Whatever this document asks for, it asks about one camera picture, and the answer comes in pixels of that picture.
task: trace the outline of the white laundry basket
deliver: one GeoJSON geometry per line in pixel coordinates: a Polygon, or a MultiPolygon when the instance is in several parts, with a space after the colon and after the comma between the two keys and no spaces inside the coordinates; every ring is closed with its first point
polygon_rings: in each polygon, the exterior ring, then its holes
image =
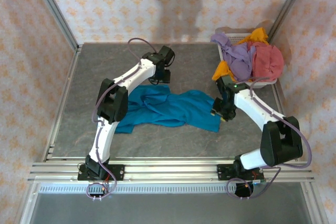
{"type": "MultiPolygon", "coordinates": [[[[232,44],[236,44],[238,43],[239,41],[241,41],[242,39],[244,39],[246,36],[248,36],[250,34],[226,34],[226,36],[230,39],[231,43],[232,44]]],[[[224,60],[223,59],[223,54],[222,54],[222,49],[220,48],[220,45],[218,45],[218,50],[219,50],[219,58],[220,60],[224,60]]],[[[254,85],[254,88],[256,89],[260,89],[266,85],[269,85],[269,84],[274,84],[277,82],[277,79],[275,79],[274,81],[270,81],[270,82],[267,82],[267,81],[264,81],[264,82],[257,82],[255,85],[254,85]]]]}

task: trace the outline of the blue cloth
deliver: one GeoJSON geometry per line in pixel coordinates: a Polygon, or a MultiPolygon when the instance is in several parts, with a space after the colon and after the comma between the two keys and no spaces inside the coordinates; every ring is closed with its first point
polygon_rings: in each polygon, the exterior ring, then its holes
{"type": "Polygon", "coordinates": [[[232,45],[225,33],[214,34],[211,36],[211,42],[220,44],[223,60],[227,62],[236,80],[246,81],[251,77],[252,58],[256,52],[255,46],[251,46],[248,51],[246,42],[232,45]]]}
{"type": "Polygon", "coordinates": [[[116,133],[132,133],[141,123],[167,127],[189,124],[218,132],[220,117],[212,116],[214,99],[198,90],[171,94],[167,85],[137,86],[128,96],[128,111],[118,124],[116,133]]]}

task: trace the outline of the red cloth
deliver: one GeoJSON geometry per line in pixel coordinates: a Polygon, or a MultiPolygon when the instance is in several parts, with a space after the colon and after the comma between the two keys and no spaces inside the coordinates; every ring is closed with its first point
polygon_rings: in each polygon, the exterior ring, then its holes
{"type": "Polygon", "coordinates": [[[267,45],[262,42],[248,42],[247,49],[256,47],[256,53],[252,59],[254,77],[269,77],[265,81],[273,81],[280,77],[284,69],[282,53],[276,46],[267,45]]]}

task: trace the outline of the metal bracket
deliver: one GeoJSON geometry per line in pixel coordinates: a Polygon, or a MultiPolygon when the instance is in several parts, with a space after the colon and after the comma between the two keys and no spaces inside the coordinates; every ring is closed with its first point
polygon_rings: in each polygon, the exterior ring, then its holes
{"type": "MultiPolygon", "coordinates": [[[[108,164],[106,168],[111,171],[111,173],[116,177],[117,181],[122,181],[124,179],[124,173],[125,173],[124,165],[108,164]]],[[[82,164],[79,166],[77,180],[78,181],[90,181],[90,180],[101,180],[101,179],[97,176],[97,174],[95,174],[90,169],[88,169],[85,164],[82,164]]]]}
{"type": "Polygon", "coordinates": [[[233,164],[218,164],[217,174],[218,180],[229,180],[237,177],[246,181],[259,180],[260,182],[265,182],[264,174],[259,168],[246,170],[244,173],[240,173],[237,176],[233,164]]]}

